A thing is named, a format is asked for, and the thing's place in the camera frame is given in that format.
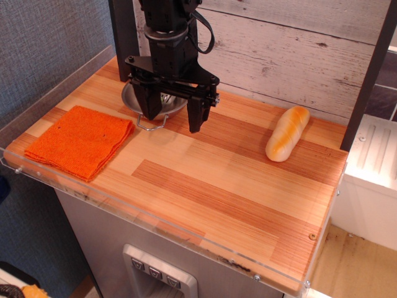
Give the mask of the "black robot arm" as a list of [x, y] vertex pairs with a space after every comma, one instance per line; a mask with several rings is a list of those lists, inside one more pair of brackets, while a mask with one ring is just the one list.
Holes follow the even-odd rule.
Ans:
[[197, 12], [199, 5], [201, 1], [141, 1], [151, 55], [126, 59], [143, 115], [153, 120], [161, 112], [162, 94], [185, 99], [191, 133], [200, 131], [211, 107], [219, 102], [219, 78], [198, 62], [199, 54], [210, 53], [215, 44], [212, 37], [206, 50], [199, 47], [197, 24], [212, 30]]

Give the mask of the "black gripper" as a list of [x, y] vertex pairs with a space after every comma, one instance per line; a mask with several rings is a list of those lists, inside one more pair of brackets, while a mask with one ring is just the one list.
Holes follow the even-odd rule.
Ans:
[[155, 43], [150, 56], [129, 56], [125, 63], [130, 67], [130, 83], [143, 115], [154, 118], [162, 110], [161, 93], [188, 100], [187, 112], [190, 133], [200, 131], [208, 120], [210, 107], [219, 103], [219, 78], [202, 68], [199, 54], [208, 54], [197, 44], [184, 43], [176, 47], [162, 47]]

